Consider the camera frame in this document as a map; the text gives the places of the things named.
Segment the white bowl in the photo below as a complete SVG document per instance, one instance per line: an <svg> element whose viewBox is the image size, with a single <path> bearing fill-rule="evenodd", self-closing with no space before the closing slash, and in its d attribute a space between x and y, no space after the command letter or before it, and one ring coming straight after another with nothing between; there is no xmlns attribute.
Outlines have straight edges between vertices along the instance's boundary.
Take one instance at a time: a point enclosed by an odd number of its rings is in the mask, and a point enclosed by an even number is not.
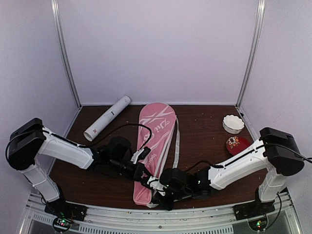
<svg viewBox="0 0 312 234"><path fill-rule="evenodd" d="M238 116L230 115L223 118L223 128L231 134L238 134L243 130L245 123Z"/></svg>

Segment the white tube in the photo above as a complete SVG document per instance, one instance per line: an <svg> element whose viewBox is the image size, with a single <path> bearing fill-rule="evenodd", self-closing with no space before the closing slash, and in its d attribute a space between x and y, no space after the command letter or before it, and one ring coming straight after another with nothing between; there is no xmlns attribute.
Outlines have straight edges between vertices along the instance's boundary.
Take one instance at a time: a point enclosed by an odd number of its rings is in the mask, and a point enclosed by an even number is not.
<svg viewBox="0 0 312 234"><path fill-rule="evenodd" d="M83 134L89 141L93 141L100 132L131 102L128 96L123 96L100 118L98 118Z"/></svg>

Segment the wood grain surface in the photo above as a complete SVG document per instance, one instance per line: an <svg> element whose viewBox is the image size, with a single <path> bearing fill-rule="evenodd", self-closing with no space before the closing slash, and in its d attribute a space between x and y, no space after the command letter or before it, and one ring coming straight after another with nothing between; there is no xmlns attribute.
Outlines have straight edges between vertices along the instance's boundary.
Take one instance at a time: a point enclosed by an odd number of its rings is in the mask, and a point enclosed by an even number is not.
<svg viewBox="0 0 312 234"><path fill-rule="evenodd" d="M98 138L122 124L138 123L142 107L128 106L103 130ZM225 142L233 135L223 129L222 120L226 115L237 115L233 106L177 105L172 107L179 120L181 135L178 168L185 170L202 159L219 163L231 157ZM80 144L90 144L84 138L83 132L108 108L109 106L84 106L70 130L68 138ZM137 127L125 127L112 136L123 136L129 139L132 149L135 151ZM165 168L172 167L173 164L175 136L174 134ZM252 142L246 128L239 136ZM198 165L190 172L194 173L205 166ZM177 202L175 209L211 207L253 200L254 192L262 183L265 175L266 170L258 171L232 183L209 199L189 199ZM61 186L68 201L113 208L148 209L133 202L134 182L121 176L94 174L60 160L56 160L50 176Z"/></svg>

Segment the pink racket bag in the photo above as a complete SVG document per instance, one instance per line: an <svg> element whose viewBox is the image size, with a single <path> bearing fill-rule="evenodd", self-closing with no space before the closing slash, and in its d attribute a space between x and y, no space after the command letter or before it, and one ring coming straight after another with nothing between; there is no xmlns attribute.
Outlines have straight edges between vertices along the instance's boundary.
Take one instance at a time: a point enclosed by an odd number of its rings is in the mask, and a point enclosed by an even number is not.
<svg viewBox="0 0 312 234"><path fill-rule="evenodd" d="M152 130L152 138L146 144L151 149L147 157L140 161L154 177L159 177L165 166L172 136L177 122L176 142L175 142L175 160L173 168L177 167L179 160L180 133L175 111L171 106L164 103L151 103L143 107L139 117L139 123L144 124ZM147 140L150 133L146 128L139 127L137 150ZM151 203L154 192L135 182L133 200L135 204L155 207Z"/></svg>

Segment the white wall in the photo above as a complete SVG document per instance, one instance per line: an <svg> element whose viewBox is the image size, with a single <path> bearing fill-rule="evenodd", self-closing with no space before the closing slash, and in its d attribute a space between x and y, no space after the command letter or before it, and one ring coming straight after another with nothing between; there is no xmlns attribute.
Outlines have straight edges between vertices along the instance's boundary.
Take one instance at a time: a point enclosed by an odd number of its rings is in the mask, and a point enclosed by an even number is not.
<svg viewBox="0 0 312 234"><path fill-rule="evenodd" d="M82 104L234 104L258 0L59 1Z"/></svg>
<svg viewBox="0 0 312 234"><path fill-rule="evenodd" d="M263 30L242 108L258 133L270 126L294 135L312 157L312 1L267 1ZM304 233L311 233L312 165L288 187Z"/></svg>
<svg viewBox="0 0 312 234"><path fill-rule="evenodd" d="M11 133L33 117L58 134L76 107L66 80L51 1L0 1L0 227L17 231L30 186L4 157ZM44 168L51 159L41 157Z"/></svg>

